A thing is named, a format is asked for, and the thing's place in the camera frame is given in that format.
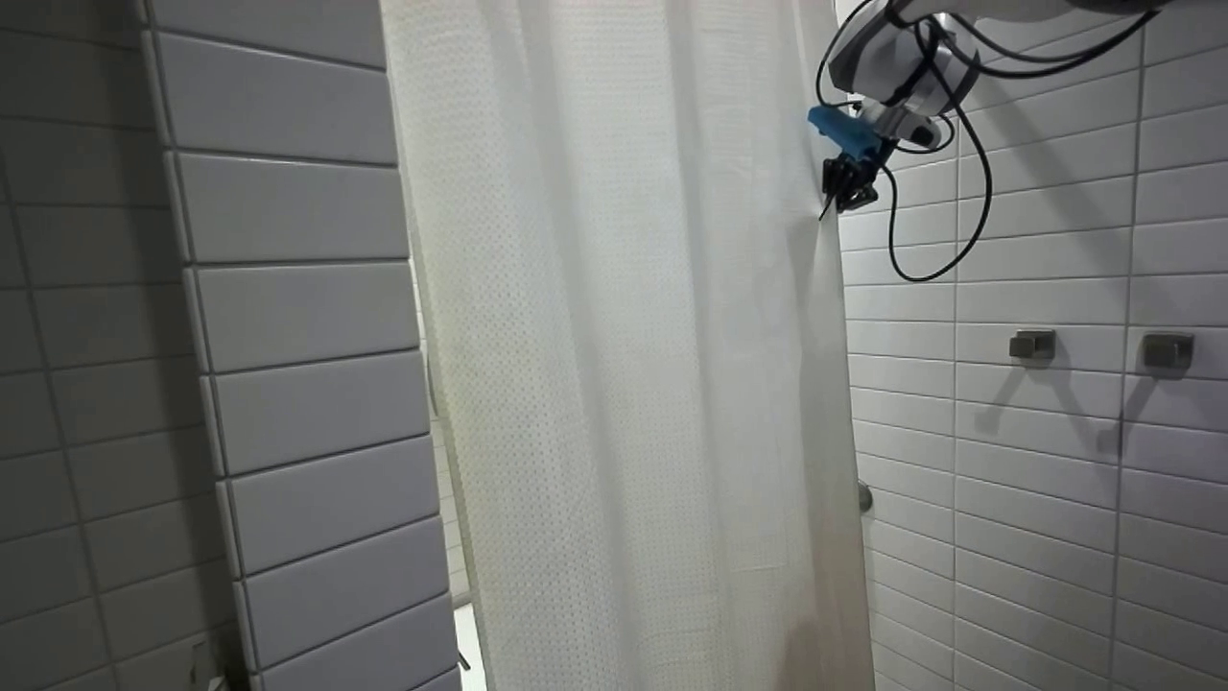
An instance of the floor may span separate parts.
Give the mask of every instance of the floor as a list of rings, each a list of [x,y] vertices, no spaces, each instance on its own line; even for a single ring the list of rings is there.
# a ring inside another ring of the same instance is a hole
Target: floor
[[[484,668],[472,607],[461,607],[453,618],[457,618],[461,656],[468,660],[468,672],[461,672],[461,691],[487,691],[487,668]]]

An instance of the curtain fold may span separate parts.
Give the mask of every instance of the curtain fold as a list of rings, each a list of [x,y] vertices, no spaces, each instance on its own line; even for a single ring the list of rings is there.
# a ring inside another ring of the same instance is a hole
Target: curtain fold
[[[871,687],[802,0],[384,0],[495,691]]]

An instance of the tiled wall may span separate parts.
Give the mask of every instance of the tiled wall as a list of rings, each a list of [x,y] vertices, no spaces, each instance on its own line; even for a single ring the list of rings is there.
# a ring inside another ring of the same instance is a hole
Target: tiled wall
[[[994,23],[1086,46],[1094,15]],[[990,238],[906,288],[883,215],[844,219],[879,687],[1228,687],[1228,4],[1174,4],[1071,77],[971,96]],[[979,211],[979,161],[898,161],[906,265]],[[1051,369],[1005,342],[1059,330]],[[1140,372],[1147,330],[1197,334],[1186,380]]]
[[[376,0],[150,0],[253,683],[457,687]]]
[[[0,687],[238,660],[130,4],[0,4]]]

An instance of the shower curtain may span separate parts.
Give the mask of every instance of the shower curtain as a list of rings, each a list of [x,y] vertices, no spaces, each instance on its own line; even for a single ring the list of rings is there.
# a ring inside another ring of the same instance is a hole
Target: shower curtain
[[[384,0],[495,691],[863,691],[825,0]]]

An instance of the gray wall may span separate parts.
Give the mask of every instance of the gray wall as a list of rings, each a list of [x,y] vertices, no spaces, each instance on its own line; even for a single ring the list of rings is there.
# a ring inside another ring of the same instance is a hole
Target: gray wall
[[[150,0],[265,691],[461,687],[376,0]]]
[[[1098,19],[990,27],[1086,46]],[[856,445],[883,687],[1228,687],[1228,4],[1174,4],[1071,77],[982,84],[998,219],[956,280],[902,288],[844,223]],[[902,165],[906,261],[952,257],[979,165]],[[1063,353],[1028,372],[1021,326]],[[1147,330],[1197,334],[1147,380]]]
[[[238,660],[130,4],[0,4],[0,687]]]

